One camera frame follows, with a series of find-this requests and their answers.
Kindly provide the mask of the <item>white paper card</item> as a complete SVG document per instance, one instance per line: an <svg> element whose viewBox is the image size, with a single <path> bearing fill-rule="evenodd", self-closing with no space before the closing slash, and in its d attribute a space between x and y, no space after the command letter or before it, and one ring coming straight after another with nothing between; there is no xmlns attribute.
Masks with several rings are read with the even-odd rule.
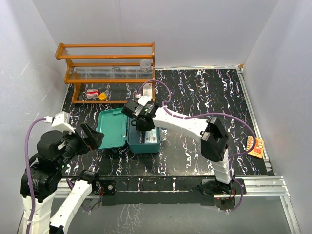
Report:
<svg viewBox="0 0 312 234"><path fill-rule="evenodd" d="M144 144L157 144L157 129L144 133Z"/></svg>

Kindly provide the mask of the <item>teal divided tray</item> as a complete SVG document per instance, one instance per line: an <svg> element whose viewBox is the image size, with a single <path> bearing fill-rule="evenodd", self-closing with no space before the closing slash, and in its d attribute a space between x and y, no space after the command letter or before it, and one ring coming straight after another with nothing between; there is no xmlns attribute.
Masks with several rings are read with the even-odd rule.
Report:
<svg viewBox="0 0 312 234"><path fill-rule="evenodd" d="M144 133L137 131L135 126L131 125L131 119L127 118L127 143L134 154L155 154L160 150L160 129L157 129L157 144L144 144Z"/></svg>

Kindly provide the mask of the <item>teal medicine kit box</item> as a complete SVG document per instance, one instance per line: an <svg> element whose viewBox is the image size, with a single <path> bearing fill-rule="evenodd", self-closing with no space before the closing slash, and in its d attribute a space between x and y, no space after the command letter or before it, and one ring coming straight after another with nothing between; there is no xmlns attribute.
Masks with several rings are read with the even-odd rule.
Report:
<svg viewBox="0 0 312 234"><path fill-rule="evenodd" d="M115 149L127 143L127 116L122 108L105 110L99 113L96 131L104 133L100 150Z"/></svg>

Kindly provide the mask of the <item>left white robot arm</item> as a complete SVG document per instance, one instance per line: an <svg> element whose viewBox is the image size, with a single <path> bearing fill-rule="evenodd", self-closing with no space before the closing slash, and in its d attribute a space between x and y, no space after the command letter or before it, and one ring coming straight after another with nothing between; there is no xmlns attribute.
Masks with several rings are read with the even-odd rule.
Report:
<svg viewBox="0 0 312 234"><path fill-rule="evenodd" d="M25 140L25 173L21 178L24 213L22 232L24 234L65 234L75 214L86 197L101 189L99 175L83 170L76 179L69 195L58 211L51 215L53 200L62 179L64 166L75 156L97 150L104 134L93 130L87 123L81 124L86 137L74 130L51 130L44 133L37 143L37 153L28 155L28 141Z"/></svg>

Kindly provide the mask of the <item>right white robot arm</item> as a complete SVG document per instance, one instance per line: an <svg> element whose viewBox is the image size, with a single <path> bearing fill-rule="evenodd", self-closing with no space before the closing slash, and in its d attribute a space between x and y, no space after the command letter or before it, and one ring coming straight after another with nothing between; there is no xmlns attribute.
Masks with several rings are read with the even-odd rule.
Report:
<svg viewBox="0 0 312 234"><path fill-rule="evenodd" d="M229 135L218 118L189 117L151 100L144 105L128 101L121 112L134 120L138 131L166 128L195 140L200 145L201 155L213 166L218 189L225 194L234 189L228 150Z"/></svg>

